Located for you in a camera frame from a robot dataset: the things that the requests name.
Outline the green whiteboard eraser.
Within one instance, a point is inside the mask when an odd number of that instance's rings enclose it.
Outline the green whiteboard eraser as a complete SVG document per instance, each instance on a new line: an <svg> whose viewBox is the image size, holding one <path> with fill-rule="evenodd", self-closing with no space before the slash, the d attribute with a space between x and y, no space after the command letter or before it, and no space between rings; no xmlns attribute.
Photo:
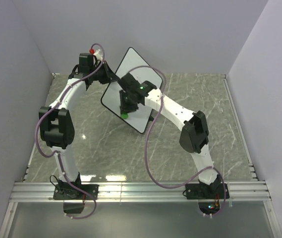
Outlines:
<svg viewBox="0 0 282 238"><path fill-rule="evenodd" d="M128 119L128 113L121 113L121 114L120 114L120 117L121 117L122 119Z"/></svg>

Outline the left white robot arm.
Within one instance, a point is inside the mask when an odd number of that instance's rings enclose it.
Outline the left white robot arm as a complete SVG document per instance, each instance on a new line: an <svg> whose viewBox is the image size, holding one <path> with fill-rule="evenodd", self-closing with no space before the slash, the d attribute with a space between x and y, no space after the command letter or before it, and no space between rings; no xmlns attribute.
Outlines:
<svg viewBox="0 0 282 238"><path fill-rule="evenodd" d="M104 59L98 59L95 55L80 58L59 96L49 106L39 109L35 129L36 148L45 158L55 157L59 171L58 188L65 189L70 199L79 198L83 189L71 146L75 128L70 111L93 82L109 84L117 78Z"/></svg>

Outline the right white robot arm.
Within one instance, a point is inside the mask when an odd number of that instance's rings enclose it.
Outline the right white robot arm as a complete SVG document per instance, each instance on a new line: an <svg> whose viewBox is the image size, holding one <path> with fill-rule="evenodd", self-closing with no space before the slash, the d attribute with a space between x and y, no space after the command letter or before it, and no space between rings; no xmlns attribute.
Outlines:
<svg viewBox="0 0 282 238"><path fill-rule="evenodd" d="M122 114L134 112L138 110L138 104L142 104L157 111L153 123L162 115L180 130L179 144L191 155L195 163L198 173L193 177L198 177L202 195L206 198L214 197L222 180L210 155L209 129L205 114L181 106L160 89L145 91L145 88L141 87L141 92L120 90L119 94Z"/></svg>

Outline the aluminium front rail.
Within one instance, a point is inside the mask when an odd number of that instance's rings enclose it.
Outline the aluminium front rail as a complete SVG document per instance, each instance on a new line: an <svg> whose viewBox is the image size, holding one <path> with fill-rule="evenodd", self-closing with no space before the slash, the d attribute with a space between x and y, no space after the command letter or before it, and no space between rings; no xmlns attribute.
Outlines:
<svg viewBox="0 0 282 238"><path fill-rule="evenodd" d="M227 181L230 201L270 201L264 181ZM187 202L185 187L165 189L153 182L99 182L97 202ZM49 182L16 182L9 202L57 202Z"/></svg>

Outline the aluminium rail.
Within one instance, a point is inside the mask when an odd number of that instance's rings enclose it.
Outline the aluminium rail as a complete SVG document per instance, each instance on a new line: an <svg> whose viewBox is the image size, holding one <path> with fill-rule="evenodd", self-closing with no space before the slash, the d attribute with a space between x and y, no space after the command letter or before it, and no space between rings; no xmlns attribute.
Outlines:
<svg viewBox="0 0 282 238"><path fill-rule="evenodd" d="M227 181L230 201L270 201L264 181ZM187 202L185 187L165 189L153 182L99 182L97 202ZM16 182L9 202L57 202L49 182Z"/></svg>
<svg viewBox="0 0 282 238"><path fill-rule="evenodd" d="M223 83L224 83L224 86L225 86L225 89L226 89L226 93L227 93L227 96L228 96L228 99L229 99L229 102L230 102L231 110L233 112L234 120L235 120L235 123L237 125L237 129L238 129L239 136L240 136L240 139L241 139L241 142L242 142L242 145L243 145L243 149L244 149L245 155L246 155L247 160L248 160L248 167L249 167L250 173L252 175L252 181L261 181L261 179L259 179L259 177L256 173L254 164L252 162L252 159L251 159L248 147L247 147L247 143L246 143L246 140L245 140L245 137L244 137L244 134L243 134L243 131L242 131L242 127L241 127L241 124L240 124L240 121L239 121L239 118L238 118L238 114L237 114L237 111L236 111L236 108L235 108L235 105L234 105L233 97L232 97L232 94L230 92L229 85L228 85L228 82L227 82L227 76L226 76L226 74L222 74L221 77L222 77L222 80L223 80Z"/></svg>

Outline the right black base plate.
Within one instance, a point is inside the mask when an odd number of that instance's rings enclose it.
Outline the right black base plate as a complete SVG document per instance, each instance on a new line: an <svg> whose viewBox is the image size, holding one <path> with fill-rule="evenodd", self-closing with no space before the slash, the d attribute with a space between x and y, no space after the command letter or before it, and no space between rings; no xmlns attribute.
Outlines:
<svg viewBox="0 0 282 238"><path fill-rule="evenodd" d="M183 195L187 200L211 200L211 199L226 199L230 198L227 184L225 183L225 189L223 188L223 183L219 176L217 176L216 180L207 185L201 181L199 183L188 183L185 185L185 191Z"/></svg>

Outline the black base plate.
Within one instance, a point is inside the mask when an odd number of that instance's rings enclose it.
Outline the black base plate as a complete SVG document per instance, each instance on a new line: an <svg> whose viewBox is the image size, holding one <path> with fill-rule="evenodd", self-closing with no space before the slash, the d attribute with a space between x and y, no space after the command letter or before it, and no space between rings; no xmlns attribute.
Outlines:
<svg viewBox="0 0 282 238"><path fill-rule="evenodd" d="M94 199L97 199L99 186L97 184L76 184L79 189L90 194ZM53 200L92 200L87 194L78 191L68 183L56 185Z"/></svg>
<svg viewBox="0 0 282 238"><path fill-rule="evenodd" d="M226 199L230 198L227 184L225 183L225 189L223 188L223 183L219 176L217 176L216 180L207 185L201 181L199 183L188 183L185 185L185 191L183 195L187 200L211 200L211 199Z"/></svg>

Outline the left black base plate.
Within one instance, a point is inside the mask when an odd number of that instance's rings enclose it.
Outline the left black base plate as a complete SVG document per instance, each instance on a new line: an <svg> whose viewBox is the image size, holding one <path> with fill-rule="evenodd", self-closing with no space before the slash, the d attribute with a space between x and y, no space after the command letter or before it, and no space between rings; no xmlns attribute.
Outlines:
<svg viewBox="0 0 282 238"><path fill-rule="evenodd" d="M97 199L99 186L97 184L76 184L79 189L90 194L94 199ZM56 185L53 200L92 200L87 194L78 191L68 183Z"/></svg>

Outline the aluminium right side rail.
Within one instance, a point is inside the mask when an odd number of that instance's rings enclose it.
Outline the aluminium right side rail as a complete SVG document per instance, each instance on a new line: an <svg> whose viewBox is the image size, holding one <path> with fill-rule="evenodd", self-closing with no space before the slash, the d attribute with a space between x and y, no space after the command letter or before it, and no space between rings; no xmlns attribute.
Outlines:
<svg viewBox="0 0 282 238"><path fill-rule="evenodd" d="M236 108L235 108L235 105L234 105L233 97L232 97L232 94L230 92L229 85L228 85L228 82L227 82L227 76L226 76L226 74L222 74L221 77L222 77L222 80L223 80L223 83L224 83L224 86L225 86L225 89L226 89L226 93L227 93L227 96L228 96L228 99L229 99L229 102L230 102L231 110L233 112L234 120L235 120L235 123L237 125L237 129L238 129L239 136L240 136L240 139L241 139L241 142L242 142L242 145L243 145L243 149L244 149L245 155L246 155L247 160L248 160L248 167L249 167L250 173L252 175L252 181L261 181L261 179L259 179L259 177L256 173L254 164L252 162L252 159L251 159L248 147L247 147L247 143L246 143L246 140L245 140L245 137L244 137L244 134L243 134L243 131L242 131L242 127L241 127L241 124L240 124L240 121L239 121L239 118L238 118L238 114L237 114L237 111L236 111Z"/></svg>

